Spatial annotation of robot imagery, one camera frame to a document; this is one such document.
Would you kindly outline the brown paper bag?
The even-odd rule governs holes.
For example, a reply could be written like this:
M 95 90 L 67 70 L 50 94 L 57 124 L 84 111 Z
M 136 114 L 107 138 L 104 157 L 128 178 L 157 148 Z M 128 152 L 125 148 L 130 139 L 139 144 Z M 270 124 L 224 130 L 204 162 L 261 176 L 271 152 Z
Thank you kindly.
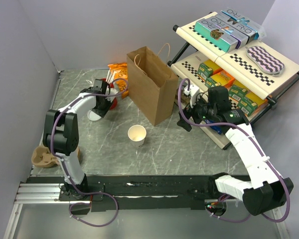
M 179 78 L 162 61 L 159 54 L 147 46 L 127 54 L 129 97 L 156 126 L 172 114 Z

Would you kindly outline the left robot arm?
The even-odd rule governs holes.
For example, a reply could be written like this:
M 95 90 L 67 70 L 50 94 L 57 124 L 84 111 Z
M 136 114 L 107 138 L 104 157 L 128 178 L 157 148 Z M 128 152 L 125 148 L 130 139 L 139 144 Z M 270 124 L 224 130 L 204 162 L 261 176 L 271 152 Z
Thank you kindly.
M 55 156 L 64 174 L 61 192 L 76 199 L 88 196 L 87 176 L 79 163 L 78 120 L 89 115 L 91 120 L 103 118 L 113 105 L 118 91 L 111 84 L 96 79 L 93 86 L 80 91 L 79 95 L 58 110 L 49 110 L 45 115 L 43 145 Z

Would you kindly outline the white plastic cup lid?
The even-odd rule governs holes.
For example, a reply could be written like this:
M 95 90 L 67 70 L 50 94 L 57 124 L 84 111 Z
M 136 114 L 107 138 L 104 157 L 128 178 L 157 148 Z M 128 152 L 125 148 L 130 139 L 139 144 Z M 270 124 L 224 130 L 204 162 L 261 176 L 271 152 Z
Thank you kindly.
M 95 112 L 93 112 L 92 110 L 89 110 L 87 112 L 87 117 L 90 121 L 98 121 L 100 120 L 102 117 L 99 116 L 98 114 L 96 114 Z

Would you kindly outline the white paper coffee cup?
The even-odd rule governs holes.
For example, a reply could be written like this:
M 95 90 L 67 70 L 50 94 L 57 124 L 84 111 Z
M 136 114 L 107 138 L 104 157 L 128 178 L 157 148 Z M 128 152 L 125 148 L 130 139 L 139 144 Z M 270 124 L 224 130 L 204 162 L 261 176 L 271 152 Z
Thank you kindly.
M 141 147 L 147 135 L 146 129 L 142 125 L 133 125 L 128 130 L 128 138 L 134 147 Z

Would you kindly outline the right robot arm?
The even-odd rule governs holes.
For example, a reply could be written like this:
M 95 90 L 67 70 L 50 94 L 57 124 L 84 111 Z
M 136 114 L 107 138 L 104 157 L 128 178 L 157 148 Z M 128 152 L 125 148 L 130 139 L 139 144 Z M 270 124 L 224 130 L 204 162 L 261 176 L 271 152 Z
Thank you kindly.
M 207 100 L 194 85 L 179 87 L 177 101 L 181 95 L 190 97 L 190 102 L 179 109 L 178 126 L 191 131 L 193 126 L 221 129 L 238 152 L 247 172 L 249 181 L 242 181 L 227 173 L 218 173 L 209 178 L 208 194 L 220 198 L 225 194 L 243 202 L 249 214 L 264 216 L 267 211 L 286 206 L 285 214 L 276 219 L 283 222 L 290 212 L 290 193 L 294 184 L 290 178 L 283 178 L 273 167 L 269 157 L 257 142 L 253 129 L 241 109 L 233 109 L 228 90 L 218 86 L 208 89 Z

